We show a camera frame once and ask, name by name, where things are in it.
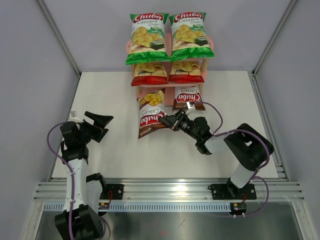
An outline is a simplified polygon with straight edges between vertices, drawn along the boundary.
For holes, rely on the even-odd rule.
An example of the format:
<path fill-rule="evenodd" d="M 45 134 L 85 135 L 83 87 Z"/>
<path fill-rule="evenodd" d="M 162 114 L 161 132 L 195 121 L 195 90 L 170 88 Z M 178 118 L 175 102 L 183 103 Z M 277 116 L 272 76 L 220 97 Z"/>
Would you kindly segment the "brown chips bag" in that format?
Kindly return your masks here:
<path fill-rule="evenodd" d="M 162 88 L 137 99 L 139 104 L 138 139 L 159 129 L 167 128 L 160 121 L 162 117 L 167 116 L 165 112 L 165 92 L 166 89 Z"/>
<path fill-rule="evenodd" d="M 195 109 L 205 111 L 206 108 L 202 103 L 202 96 L 198 85 L 195 86 L 177 86 L 174 90 L 174 101 L 172 110 L 187 110 L 187 103 L 195 104 Z"/>

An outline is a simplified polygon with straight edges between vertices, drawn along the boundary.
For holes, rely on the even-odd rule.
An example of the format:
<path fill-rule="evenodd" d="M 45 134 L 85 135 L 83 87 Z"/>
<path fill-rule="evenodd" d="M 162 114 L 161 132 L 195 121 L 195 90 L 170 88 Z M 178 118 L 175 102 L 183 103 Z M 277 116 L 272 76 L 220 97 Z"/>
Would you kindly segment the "red chips bag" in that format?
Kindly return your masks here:
<path fill-rule="evenodd" d="M 180 84 L 205 82 L 198 61 L 173 62 L 168 80 Z"/>
<path fill-rule="evenodd" d="M 167 71 L 160 62 L 137 63 L 134 68 L 132 87 L 140 85 L 164 85 L 168 83 Z"/>

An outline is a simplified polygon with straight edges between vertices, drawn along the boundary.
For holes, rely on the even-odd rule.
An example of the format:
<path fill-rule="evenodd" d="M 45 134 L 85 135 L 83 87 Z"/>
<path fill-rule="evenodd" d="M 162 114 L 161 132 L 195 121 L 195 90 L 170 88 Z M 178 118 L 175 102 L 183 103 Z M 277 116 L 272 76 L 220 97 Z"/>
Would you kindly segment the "green chips bag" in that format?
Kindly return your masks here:
<path fill-rule="evenodd" d="M 126 59 L 127 65 L 152 62 L 167 62 L 165 23 L 168 13 L 131 14 L 131 45 Z"/>
<path fill-rule="evenodd" d="M 169 16 L 172 62 L 214 57 L 204 27 L 206 15 L 205 12 L 188 11 Z"/>

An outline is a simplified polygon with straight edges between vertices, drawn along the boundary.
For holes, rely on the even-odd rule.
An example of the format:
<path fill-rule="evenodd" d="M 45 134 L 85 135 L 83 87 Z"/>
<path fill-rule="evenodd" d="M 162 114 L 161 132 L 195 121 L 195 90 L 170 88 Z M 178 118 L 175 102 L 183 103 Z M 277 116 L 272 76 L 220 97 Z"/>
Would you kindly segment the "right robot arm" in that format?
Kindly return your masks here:
<path fill-rule="evenodd" d="M 258 171 L 267 164 L 274 146 L 247 123 L 228 132 L 214 135 L 205 117 L 191 120 L 184 110 L 164 116 L 160 122 L 171 130 L 183 131 L 195 139 L 197 150 L 203 155 L 231 151 L 238 166 L 226 183 L 208 186 L 214 200 L 255 200 L 255 187 L 251 183 Z"/>

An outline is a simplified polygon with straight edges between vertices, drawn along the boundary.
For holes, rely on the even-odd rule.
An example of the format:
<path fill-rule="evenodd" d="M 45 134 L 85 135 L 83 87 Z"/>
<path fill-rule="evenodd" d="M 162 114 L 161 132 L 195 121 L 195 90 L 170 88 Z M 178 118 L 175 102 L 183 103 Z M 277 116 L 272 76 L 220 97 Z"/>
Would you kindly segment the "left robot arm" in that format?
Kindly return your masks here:
<path fill-rule="evenodd" d="M 109 131 L 106 126 L 111 115 L 98 115 L 86 111 L 86 120 L 69 120 L 60 124 L 63 140 L 61 159 L 66 171 L 66 196 L 61 214 L 54 224 L 64 240 L 98 240 L 104 234 L 104 224 L 99 216 L 99 200 L 108 194 L 108 186 L 100 173 L 88 175 L 90 141 L 100 143 Z"/>

